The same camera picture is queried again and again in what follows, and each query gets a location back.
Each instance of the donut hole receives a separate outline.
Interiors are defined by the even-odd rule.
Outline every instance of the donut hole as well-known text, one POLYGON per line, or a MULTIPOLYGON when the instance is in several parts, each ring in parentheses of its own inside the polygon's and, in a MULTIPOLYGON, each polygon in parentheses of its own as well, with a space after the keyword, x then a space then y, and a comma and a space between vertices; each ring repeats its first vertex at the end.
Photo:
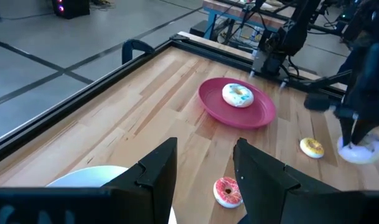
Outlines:
POLYGON ((238 88, 234 88, 233 91, 234 91, 237 95, 242 95, 242 94, 243 94, 238 88))

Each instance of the wooden table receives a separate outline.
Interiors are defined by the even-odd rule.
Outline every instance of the wooden table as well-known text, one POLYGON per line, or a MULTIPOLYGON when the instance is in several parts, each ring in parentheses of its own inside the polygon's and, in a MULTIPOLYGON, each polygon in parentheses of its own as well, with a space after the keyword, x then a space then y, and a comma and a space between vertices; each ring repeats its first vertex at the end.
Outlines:
POLYGON ((130 167, 175 136, 178 174, 173 207, 180 224, 232 224, 244 216, 244 206, 224 209, 212 193, 218 178, 234 177, 232 147, 239 137, 340 190, 379 189, 379 161, 355 166, 337 154, 335 145, 341 133, 334 115, 312 113, 303 107, 303 92, 287 88, 279 93, 278 88, 171 47, 0 162, 0 186, 45 186, 90 166, 130 167), (256 130, 217 122, 200 106, 197 95, 199 85, 213 77, 237 78, 264 90, 278 109, 276 119, 256 130), (299 141, 305 137, 323 144, 322 159, 311 159, 301 152, 299 141))
MULTIPOLYGON (((225 4, 225 3, 215 1, 215 0, 204 0, 203 8, 205 11, 208 11, 208 22, 207 22, 208 28, 214 25, 217 16, 227 17, 235 21, 242 21, 245 15, 245 13, 242 11, 242 8, 225 4)), ((278 14, 282 16, 286 16, 286 17, 291 17, 294 10, 295 8, 293 7, 287 7, 286 9, 278 12, 278 14)), ((285 23, 285 21, 282 21, 280 19, 276 19, 273 17, 269 17, 269 16, 263 16, 263 19, 265 21, 265 25, 271 31, 278 30, 285 23)), ((261 20, 261 17, 257 13, 253 14, 249 18, 247 23, 252 24, 254 26, 258 26, 258 27, 263 27, 263 22, 261 20)), ((206 39, 210 39, 212 30, 213 30, 212 28, 207 30, 204 36, 206 39)))

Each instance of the yellow frosted donut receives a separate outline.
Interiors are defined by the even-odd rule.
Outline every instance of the yellow frosted donut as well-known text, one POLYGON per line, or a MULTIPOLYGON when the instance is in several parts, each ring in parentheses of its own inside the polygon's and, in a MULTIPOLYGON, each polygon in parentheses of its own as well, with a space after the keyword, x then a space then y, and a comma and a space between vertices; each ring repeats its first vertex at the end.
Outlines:
POLYGON ((324 156, 324 148, 322 145, 312 138, 304 138, 300 142, 301 150, 309 157, 318 159, 324 156))

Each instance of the concrete floor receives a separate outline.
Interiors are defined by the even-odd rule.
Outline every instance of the concrete floor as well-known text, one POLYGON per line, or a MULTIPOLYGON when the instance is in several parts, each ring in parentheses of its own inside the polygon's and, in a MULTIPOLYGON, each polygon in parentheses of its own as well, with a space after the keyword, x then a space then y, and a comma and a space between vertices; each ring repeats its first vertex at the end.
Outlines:
MULTIPOLYGON (((141 39, 155 46, 207 20, 204 11, 196 11, 202 0, 115 3, 115 9, 94 10, 90 16, 72 20, 49 15, 0 22, 0 42, 7 44, 0 47, 0 137, 119 67, 119 49, 125 40, 141 39), (19 55, 14 49, 23 53, 19 55), (99 53, 102 57, 92 60, 99 53)), ((333 21, 337 13, 331 11, 329 19, 333 21)), ((317 23, 325 22, 318 18, 317 23)), ((329 76, 336 73, 348 53, 338 37, 309 35, 293 61, 329 76)))

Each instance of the computer tower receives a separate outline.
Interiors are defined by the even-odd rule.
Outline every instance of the computer tower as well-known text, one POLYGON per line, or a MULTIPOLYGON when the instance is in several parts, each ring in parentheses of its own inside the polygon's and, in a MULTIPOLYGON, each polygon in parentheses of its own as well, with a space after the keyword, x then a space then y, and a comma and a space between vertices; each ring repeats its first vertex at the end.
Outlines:
POLYGON ((65 19, 90 14, 90 0, 52 0, 54 13, 65 19))

